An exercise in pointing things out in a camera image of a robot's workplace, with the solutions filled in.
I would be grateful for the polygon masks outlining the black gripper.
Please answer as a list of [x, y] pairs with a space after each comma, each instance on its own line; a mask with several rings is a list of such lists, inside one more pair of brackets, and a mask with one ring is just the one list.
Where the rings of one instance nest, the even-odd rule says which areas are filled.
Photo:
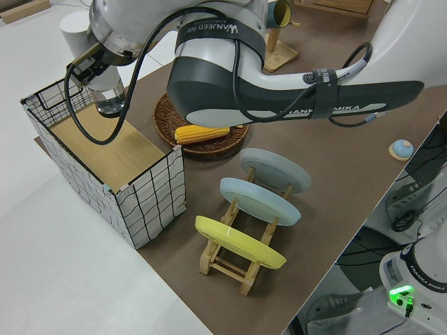
[[123, 54], [115, 54], [97, 43], [70, 62], [66, 70], [75, 71], [75, 83], [78, 86], [87, 86], [94, 78], [105, 72], [107, 65], [127, 66], [136, 59], [132, 51], [124, 50]]

